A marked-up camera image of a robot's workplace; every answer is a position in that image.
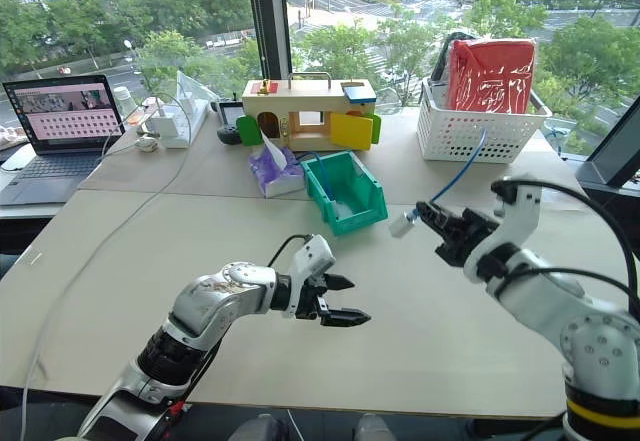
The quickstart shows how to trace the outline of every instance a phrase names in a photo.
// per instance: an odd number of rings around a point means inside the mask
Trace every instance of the yellow ring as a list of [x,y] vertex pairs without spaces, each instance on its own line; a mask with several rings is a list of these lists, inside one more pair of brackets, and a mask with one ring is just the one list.
[[635,416],[633,418],[620,418],[618,416],[600,414],[595,411],[591,411],[590,409],[583,408],[570,399],[567,399],[567,407],[578,416],[601,426],[619,429],[640,429],[640,416]]

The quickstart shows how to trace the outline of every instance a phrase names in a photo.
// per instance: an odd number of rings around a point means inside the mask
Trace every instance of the laptop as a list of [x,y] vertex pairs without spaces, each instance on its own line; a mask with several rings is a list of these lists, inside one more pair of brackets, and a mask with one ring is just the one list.
[[36,156],[0,192],[0,206],[66,202],[100,162],[105,141],[124,133],[106,76],[2,85]]

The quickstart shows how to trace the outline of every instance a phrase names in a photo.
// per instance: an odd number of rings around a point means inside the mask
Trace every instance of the white plastic basket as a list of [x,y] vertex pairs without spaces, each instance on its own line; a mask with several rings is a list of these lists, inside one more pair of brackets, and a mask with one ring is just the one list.
[[482,128],[487,141],[474,162],[510,163],[522,151],[551,111],[531,92],[535,114],[483,113],[453,111],[446,105],[447,86],[422,83],[422,102],[418,120],[418,140],[424,159],[466,161],[478,146]]

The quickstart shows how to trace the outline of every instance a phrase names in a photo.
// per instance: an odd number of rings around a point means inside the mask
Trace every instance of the plastic bag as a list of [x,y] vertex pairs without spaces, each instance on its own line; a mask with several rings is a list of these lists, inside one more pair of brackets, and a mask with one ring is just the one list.
[[449,59],[449,109],[526,113],[535,51],[532,39],[455,40]]

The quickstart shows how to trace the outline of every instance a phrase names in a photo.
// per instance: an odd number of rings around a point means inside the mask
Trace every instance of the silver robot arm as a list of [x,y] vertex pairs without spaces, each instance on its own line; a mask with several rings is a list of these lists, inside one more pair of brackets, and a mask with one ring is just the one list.
[[321,318],[325,326],[355,326],[370,319],[358,310],[332,310],[324,293],[354,285],[327,274],[329,245],[310,235],[288,275],[247,262],[227,264],[197,278],[176,298],[169,316],[85,418],[79,436],[95,441],[160,439],[213,361],[233,321],[269,309],[285,317]]
[[420,217],[444,243],[436,253],[521,324],[544,336],[565,359],[565,435],[576,441],[640,439],[640,324],[626,310],[589,296],[566,274],[520,245],[540,216],[541,188],[496,182],[502,223],[466,209],[457,216],[435,203],[394,223],[402,235]]

